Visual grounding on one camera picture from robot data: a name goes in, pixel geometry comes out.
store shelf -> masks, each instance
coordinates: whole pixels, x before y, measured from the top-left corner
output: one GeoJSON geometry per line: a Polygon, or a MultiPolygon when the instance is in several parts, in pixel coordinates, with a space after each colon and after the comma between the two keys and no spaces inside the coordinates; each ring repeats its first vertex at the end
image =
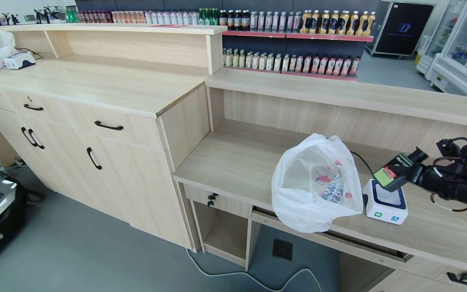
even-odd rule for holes
{"type": "Polygon", "coordinates": [[[358,81],[357,76],[332,76],[332,75],[324,75],[324,74],[312,74],[312,73],[297,73],[297,72],[282,72],[284,75],[296,75],[296,76],[305,76],[305,77],[313,77],[313,78],[324,78],[324,79],[332,79],[332,80],[343,80],[343,81],[358,81]]]}
{"type": "Polygon", "coordinates": [[[373,36],[360,36],[360,35],[338,35],[338,34],[323,34],[323,33],[288,33],[287,39],[329,39],[332,41],[364,41],[371,42],[374,40],[373,36]]]}
{"type": "Polygon", "coordinates": [[[225,31],[223,35],[238,35],[241,37],[276,37],[283,39],[286,37],[285,33],[280,32],[256,32],[256,31],[225,31]]]}

cabinet door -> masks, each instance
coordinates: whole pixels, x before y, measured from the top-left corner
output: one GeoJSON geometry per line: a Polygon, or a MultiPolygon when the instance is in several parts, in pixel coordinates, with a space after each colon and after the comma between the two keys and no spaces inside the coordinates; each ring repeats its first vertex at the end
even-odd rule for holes
{"type": "Polygon", "coordinates": [[[132,227],[190,248],[165,152],[76,130],[132,227]]]}
{"type": "Polygon", "coordinates": [[[60,177],[55,166],[45,157],[43,151],[32,145],[27,129],[17,114],[0,109],[1,134],[46,187],[61,192],[66,188],[66,182],[60,177]]]}
{"type": "Polygon", "coordinates": [[[124,220],[122,212],[92,161],[88,150],[82,145],[73,128],[19,115],[32,129],[37,143],[44,146],[47,157],[57,166],[73,191],[64,195],[91,208],[124,220]]]}

printed plastic bag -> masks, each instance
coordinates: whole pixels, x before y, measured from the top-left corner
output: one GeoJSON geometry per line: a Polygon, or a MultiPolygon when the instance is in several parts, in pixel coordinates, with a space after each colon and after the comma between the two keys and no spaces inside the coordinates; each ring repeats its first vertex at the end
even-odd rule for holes
{"type": "Polygon", "coordinates": [[[278,218],[303,233],[327,231],[335,218],[363,212],[354,158],[338,136],[313,134],[287,150],[276,165],[271,191],[278,218]]]}

logo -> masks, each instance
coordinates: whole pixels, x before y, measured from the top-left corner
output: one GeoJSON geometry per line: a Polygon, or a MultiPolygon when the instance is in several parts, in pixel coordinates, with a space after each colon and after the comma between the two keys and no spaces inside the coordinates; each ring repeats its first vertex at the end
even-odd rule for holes
{"type": "Polygon", "coordinates": [[[411,27],[412,27],[411,24],[403,23],[403,24],[401,24],[399,26],[397,31],[402,32],[402,33],[406,33],[406,32],[408,32],[410,30],[411,27]]]}

fridge door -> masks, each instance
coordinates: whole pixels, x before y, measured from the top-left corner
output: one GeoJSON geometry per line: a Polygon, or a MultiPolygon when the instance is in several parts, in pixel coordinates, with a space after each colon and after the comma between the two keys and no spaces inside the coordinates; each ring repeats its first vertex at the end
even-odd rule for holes
{"type": "Polygon", "coordinates": [[[451,0],[448,4],[439,27],[432,37],[430,46],[426,50],[426,56],[429,59],[433,59],[435,54],[443,51],[446,42],[459,21],[460,14],[465,9],[466,3],[466,0],[451,0]]]}

